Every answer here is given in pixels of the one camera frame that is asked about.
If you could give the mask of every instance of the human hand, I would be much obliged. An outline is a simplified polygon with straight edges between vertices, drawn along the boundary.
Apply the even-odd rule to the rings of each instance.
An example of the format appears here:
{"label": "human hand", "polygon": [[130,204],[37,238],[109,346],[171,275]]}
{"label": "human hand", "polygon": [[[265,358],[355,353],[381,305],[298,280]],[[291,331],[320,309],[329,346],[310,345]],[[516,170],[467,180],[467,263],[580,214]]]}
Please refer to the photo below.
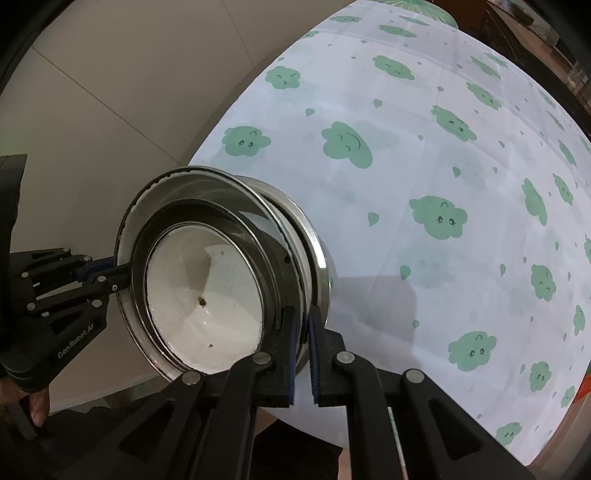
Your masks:
{"label": "human hand", "polygon": [[31,419],[36,426],[40,427],[49,415],[49,388],[28,394],[18,388],[11,378],[0,380],[0,406],[17,403],[27,396],[29,397]]}

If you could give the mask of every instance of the bolt head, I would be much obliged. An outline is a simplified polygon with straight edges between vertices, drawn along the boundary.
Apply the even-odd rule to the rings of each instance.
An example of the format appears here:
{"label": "bolt head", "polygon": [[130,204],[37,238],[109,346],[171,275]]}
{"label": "bolt head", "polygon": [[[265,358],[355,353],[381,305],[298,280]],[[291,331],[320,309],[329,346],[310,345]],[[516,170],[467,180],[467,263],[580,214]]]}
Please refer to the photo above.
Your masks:
{"label": "bolt head", "polygon": [[182,380],[185,385],[197,385],[201,381],[201,375],[199,372],[191,370],[190,372],[183,373]]}
{"label": "bolt head", "polygon": [[421,383],[425,380],[425,374],[416,368],[409,370],[406,373],[407,380],[412,383]]}
{"label": "bolt head", "polygon": [[336,359],[342,364],[350,364],[355,360],[355,356],[351,352],[343,351],[336,354]]}
{"label": "bolt head", "polygon": [[267,352],[257,352],[252,356],[252,361],[257,365],[266,365],[271,361],[271,355]]}

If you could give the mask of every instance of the table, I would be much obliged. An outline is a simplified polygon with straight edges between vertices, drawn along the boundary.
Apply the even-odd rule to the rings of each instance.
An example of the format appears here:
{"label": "table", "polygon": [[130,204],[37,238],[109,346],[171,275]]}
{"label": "table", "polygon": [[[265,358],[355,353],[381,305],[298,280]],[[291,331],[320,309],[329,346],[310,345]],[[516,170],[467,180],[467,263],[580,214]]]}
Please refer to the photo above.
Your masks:
{"label": "table", "polygon": [[[289,195],[334,262],[327,326],[348,349],[422,369],[535,458],[591,333],[591,146],[535,80],[455,28],[358,0],[265,69],[191,164]],[[306,368],[274,413],[347,444]]]}

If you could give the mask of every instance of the white tablecloth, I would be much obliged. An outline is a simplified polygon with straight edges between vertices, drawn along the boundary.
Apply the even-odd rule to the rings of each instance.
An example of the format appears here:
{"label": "white tablecloth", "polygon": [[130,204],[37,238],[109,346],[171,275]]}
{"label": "white tablecloth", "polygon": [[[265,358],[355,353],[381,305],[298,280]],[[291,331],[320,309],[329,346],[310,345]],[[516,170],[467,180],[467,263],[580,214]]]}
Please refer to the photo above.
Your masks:
{"label": "white tablecloth", "polygon": [[[521,462],[589,363],[591,147],[517,66],[422,15],[358,0],[288,48],[193,157],[304,210],[336,272],[328,327],[420,368]],[[308,369],[280,418],[347,443]]]}

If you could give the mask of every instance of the red object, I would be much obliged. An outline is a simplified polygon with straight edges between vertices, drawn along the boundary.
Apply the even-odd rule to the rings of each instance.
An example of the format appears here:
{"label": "red object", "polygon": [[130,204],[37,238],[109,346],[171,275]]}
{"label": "red object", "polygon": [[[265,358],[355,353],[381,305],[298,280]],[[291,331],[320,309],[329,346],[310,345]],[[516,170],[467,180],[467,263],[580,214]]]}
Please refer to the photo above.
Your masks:
{"label": "red object", "polygon": [[583,381],[581,382],[581,386],[579,387],[579,391],[574,396],[573,403],[577,403],[579,400],[582,400],[585,395],[591,392],[591,375],[585,375]]}

